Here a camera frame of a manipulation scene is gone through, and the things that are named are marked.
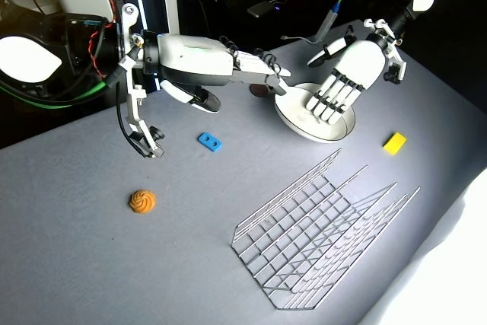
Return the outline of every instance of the gray table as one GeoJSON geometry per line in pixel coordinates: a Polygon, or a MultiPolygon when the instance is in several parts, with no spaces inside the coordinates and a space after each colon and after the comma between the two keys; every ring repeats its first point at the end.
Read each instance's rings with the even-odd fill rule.
{"type": "MultiPolygon", "coordinates": [[[[321,82],[327,67],[303,67],[318,49],[293,43],[275,54],[294,84],[321,82]]],[[[487,164],[485,115],[404,57],[403,84],[379,80],[334,145],[295,134],[271,99],[235,84],[213,90],[216,116],[162,92],[148,98],[142,115],[167,136],[162,160],[126,144],[114,109],[0,151],[0,323],[355,323],[487,164]],[[223,149],[201,146],[204,131],[223,149]],[[391,157],[381,146],[394,131],[409,141],[391,157]],[[332,182],[370,165],[350,199],[394,181],[395,196],[422,190],[321,307],[278,311],[230,248],[234,226],[337,148],[332,182]],[[149,215],[127,206],[140,189],[158,196],[149,215]]]]}

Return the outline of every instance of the orange cookie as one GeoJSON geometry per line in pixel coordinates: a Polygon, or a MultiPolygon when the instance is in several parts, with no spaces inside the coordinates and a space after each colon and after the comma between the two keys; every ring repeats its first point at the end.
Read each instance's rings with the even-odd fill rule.
{"type": "Polygon", "coordinates": [[[132,194],[130,207],[135,213],[149,213],[155,207],[155,194],[148,190],[138,190],[132,194]]]}

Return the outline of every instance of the plate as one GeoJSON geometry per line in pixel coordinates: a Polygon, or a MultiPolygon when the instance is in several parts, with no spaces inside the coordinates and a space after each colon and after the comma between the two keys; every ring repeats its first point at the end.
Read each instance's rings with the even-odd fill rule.
{"type": "Polygon", "coordinates": [[[340,141],[353,130],[355,112],[348,108],[334,125],[314,116],[304,106],[319,88],[318,84],[313,83],[290,87],[285,95],[275,96],[275,109],[290,129],[307,139],[323,144],[340,141]]]}

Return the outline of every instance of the white robotic hand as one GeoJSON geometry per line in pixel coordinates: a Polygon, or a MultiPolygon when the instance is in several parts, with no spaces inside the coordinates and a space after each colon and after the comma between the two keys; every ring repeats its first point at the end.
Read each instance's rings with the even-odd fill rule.
{"type": "Polygon", "coordinates": [[[386,57],[390,59],[388,74],[394,76],[398,82],[404,77],[406,63],[396,50],[395,36],[387,23],[380,20],[374,24],[371,20],[366,20],[364,25],[376,30],[367,40],[350,44],[345,38],[339,39],[308,62],[311,67],[320,65],[349,45],[331,74],[306,104],[307,110],[329,124],[337,123],[360,94],[379,78],[386,57]]]}

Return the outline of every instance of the wire basket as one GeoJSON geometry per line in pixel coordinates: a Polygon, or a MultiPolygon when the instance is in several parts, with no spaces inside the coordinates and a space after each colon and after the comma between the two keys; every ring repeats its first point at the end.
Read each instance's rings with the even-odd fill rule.
{"type": "Polygon", "coordinates": [[[384,205],[397,183],[351,204],[324,173],[335,151],[243,220],[232,247],[267,294],[283,310],[318,307],[357,259],[416,195],[384,205]]]}

